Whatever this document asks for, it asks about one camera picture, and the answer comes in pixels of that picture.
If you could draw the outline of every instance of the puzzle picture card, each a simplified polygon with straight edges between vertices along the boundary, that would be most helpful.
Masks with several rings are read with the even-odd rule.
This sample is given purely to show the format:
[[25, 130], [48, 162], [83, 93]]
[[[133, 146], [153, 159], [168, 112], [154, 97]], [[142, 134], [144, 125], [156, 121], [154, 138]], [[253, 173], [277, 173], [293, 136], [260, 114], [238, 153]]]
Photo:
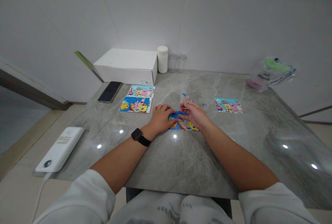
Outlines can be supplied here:
[[151, 98], [125, 97], [119, 111], [149, 113], [151, 108], [151, 102]]
[[145, 97], [145, 98], [153, 98], [155, 93], [154, 86], [141, 86], [141, 85], [132, 85], [130, 87], [128, 97]]
[[199, 129], [196, 128], [192, 124], [192, 122], [178, 117], [177, 116], [178, 114], [188, 115], [187, 113], [180, 112], [180, 111], [176, 111], [176, 113], [171, 113], [168, 116], [168, 120], [170, 121], [170, 120], [177, 119], [177, 122], [172, 127], [170, 127], [169, 129], [172, 129], [172, 130], [185, 130], [185, 131], [199, 131]]
[[225, 98], [214, 98], [215, 104], [217, 105], [218, 112], [228, 113], [240, 113], [244, 114], [245, 111], [238, 100], [225, 99]]

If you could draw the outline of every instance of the gray marble tabletop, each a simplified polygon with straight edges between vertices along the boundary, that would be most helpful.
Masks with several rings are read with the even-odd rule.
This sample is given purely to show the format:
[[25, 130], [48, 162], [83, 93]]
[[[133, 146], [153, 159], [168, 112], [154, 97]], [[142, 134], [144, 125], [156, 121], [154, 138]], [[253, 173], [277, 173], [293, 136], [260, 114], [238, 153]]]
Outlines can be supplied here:
[[[86, 131], [55, 178], [76, 179], [151, 118], [152, 111], [119, 112], [128, 84], [121, 86], [112, 103], [98, 102], [106, 86], [104, 83], [71, 124]], [[332, 209], [332, 151], [274, 90], [257, 94], [246, 86], [246, 76], [194, 71], [158, 74], [155, 86], [152, 108], [167, 103], [179, 110], [186, 100], [182, 93], [199, 105], [207, 104], [204, 110], [211, 120], [267, 165], [306, 207]], [[238, 99], [246, 113], [218, 112], [215, 97]], [[157, 136], [126, 186], [238, 198], [238, 190], [202, 134], [194, 131], [168, 130]]]

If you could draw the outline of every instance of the watch face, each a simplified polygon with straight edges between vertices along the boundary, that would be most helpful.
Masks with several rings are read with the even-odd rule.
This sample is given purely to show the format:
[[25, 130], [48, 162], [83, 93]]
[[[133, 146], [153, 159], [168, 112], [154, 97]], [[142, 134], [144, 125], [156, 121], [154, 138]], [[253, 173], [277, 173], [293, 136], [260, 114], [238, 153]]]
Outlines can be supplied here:
[[139, 128], [137, 128], [136, 130], [134, 130], [131, 134], [133, 140], [138, 140], [141, 136], [142, 136], [142, 132]]

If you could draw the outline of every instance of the watch strap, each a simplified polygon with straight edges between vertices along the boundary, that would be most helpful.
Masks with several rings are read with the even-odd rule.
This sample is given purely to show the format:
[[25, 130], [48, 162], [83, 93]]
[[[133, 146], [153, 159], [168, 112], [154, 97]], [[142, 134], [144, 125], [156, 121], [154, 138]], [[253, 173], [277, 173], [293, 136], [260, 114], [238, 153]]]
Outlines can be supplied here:
[[140, 142], [142, 145], [144, 145], [146, 147], [149, 147], [149, 145], [151, 144], [151, 141], [147, 140], [143, 136], [139, 137], [138, 142]]

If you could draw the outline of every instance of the left hand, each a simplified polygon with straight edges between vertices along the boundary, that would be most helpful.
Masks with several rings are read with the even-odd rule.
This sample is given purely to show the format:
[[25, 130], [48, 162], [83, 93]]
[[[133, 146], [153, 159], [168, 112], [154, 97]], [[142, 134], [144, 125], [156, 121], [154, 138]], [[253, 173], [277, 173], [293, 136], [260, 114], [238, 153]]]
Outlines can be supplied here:
[[177, 119], [168, 121], [168, 116], [171, 113], [176, 113], [170, 105], [158, 105], [153, 108], [152, 118], [146, 125], [149, 132], [157, 135], [160, 132], [166, 131], [177, 122]]

